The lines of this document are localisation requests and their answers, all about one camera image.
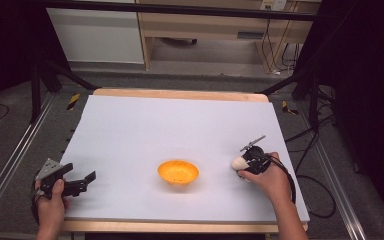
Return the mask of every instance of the human hand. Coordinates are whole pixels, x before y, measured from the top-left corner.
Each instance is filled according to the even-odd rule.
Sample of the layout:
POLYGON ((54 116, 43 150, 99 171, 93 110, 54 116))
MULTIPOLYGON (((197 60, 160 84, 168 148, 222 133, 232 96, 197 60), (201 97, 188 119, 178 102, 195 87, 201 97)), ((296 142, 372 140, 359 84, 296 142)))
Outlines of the human hand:
MULTIPOLYGON (((40 181, 36 181, 35 188, 40 187, 40 181)), ((52 198, 37 197, 36 206, 39 215, 39 232, 37 239, 57 239, 64 221, 65 208, 68 201, 62 198, 64 180, 58 179, 52 188, 52 198)))
MULTIPOLYGON (((277 152, 269 153, 274 161, 280 163, 279 154, 277 152)), ((248 171, 240 170, 238 175, 257 184, 260 189, 267 195, 271 202, 291 198, 291 188, 289 186, 288 177, 274 163, 271 163, 264 173, 258 175, 248 171)))

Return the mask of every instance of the wooden table edge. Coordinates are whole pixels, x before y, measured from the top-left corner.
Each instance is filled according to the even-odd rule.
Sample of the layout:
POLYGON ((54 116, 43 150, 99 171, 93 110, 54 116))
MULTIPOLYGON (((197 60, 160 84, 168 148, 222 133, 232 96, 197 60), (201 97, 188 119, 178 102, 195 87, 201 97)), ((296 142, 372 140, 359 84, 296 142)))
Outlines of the wooden table edge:
MULTIPOLYGON (((263 94, 242 92, 208 92, 184 90, 100 88, 95 96, 174 98, 195 100, 268 102, 263 94)), ((305 230, 308 224, 303 222, 305 230)), ((277 233, 276 223, 263 224, 219 224, 219 223, 167 223, 167 222, 129 222, 97 220, 65 220, 62 231, 67 232, 190 232, 190 233, 277 233)))
POLYGON ((93 92, 96 96, 144 97, 144 98, 174 98, 194 100, 219 100, 219 101, 248 101, 268 102, 264 94, 243 92, 207 92, 185 90, 155 90, 155 89, 125 89, 125 88, 100 88, 93 92))

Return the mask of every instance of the wrist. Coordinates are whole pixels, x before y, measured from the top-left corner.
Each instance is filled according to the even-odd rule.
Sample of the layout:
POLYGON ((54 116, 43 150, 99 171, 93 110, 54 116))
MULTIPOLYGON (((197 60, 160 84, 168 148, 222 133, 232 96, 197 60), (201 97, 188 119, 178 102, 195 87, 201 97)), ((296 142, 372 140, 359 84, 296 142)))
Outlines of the wrist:
POLYGON ((58 239, 60 233, 60 226, 56 225, 43 225, 39 227, 37 232, 37 240, 55 240, 58 239))
POLYGON ((286 195, 271 195, 269 196, 269 200, 274 207, 293 204, 291 197, 286 195))

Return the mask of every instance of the white paper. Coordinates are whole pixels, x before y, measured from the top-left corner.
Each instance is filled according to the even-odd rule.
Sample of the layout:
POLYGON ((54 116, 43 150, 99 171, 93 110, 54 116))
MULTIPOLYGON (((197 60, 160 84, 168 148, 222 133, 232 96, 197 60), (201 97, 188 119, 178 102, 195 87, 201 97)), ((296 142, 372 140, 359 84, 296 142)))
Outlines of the white paper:
MULTIPOLYGON (((273 208, 231 161, 250 141, 291 161, 271 103, 90 96, 61 161, 68 181, 96 171, 88 191, 71 199, 68 218, 150 221, 275 222, 273 208), (157 173, 168 160, 199 169, 188 186, 157 173)), ((297 187, 297 209, 309 216, 297 187)))

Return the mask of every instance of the gray floor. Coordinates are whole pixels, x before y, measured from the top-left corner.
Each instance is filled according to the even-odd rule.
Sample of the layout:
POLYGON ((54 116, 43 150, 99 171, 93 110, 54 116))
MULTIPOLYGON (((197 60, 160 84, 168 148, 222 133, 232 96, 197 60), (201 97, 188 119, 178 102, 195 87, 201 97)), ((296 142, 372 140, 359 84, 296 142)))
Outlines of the gray floor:
MULTIPOLYGON (((188 42, 170 39, 156 42, 151 69, 148 71, 143 69, 110 69, 110 71, 113 73, 79 72, 78 74, 92 83, 108 87, 242 92, 263 90, 288 75, 288 71, 282 71, 281 75, 266 74, 252 43, 198 41, 197 45, 190 45, 188 42)), ((86 103, 87 95, 90 94, 72 82, 63 79, 63 83, 63 91, 53 96, 54 103, 46 120, 0 198, 0 234, 5 234, 5 237, 1 235, 2 238, 28 239, 37 230, 29 209, 31 178, 46 158, 59 160, 62 157, 63 150, 68 145, 66 139, 70 138, 71 130, 76 128, 82 107, 86 103), (73 111, 67 111, 65 108, 73 93, 81 93, 81 98, 73 111)), ((291 100, 292 89, 293 86, 288 86, 270 96, 285 139, 307 128, 302 116, 305 112, 293 115, 282 111, 281 103, 283 100, 291 100)), ((10 109, 6 117, 0 120, 0 172, 28 127, 29 91, 29 84, 24 83, 4 90, 0 94, 0 103, 10 109)), ((307 101, 299 104, 306 106, 307 101)), ((5 108, 0 107, 0 116, 3 113, 5 108)), ((328 108, 323 108, 321 113, 320 118, 331 114, 328 108)), ((309 140, 310 136, 307 135, 288 143, 288 149, 304 149, 309 140)), ((338 129, 332 124, 322 127, 319 141, 325 146, 329 160, 349 197, 367 239, 384 239, 384 206, 370 179, 354 173, 352 157, 338 129)), ((297 164, 301 154, 302 152, 290 153, 294 164, 297 164)), ((299 174, 311 176, 327 185, 319 156, 314 148, 305 158, 299 174)), ((332 203, 322 188, 306 179, 300 179, 299 184, 306 203, 314 212, 322 215, 330 212, 332 203)), ((308 234, 312 239, 350 239, 343 215, 338 210, 328 219, 310 217, 308 234)))

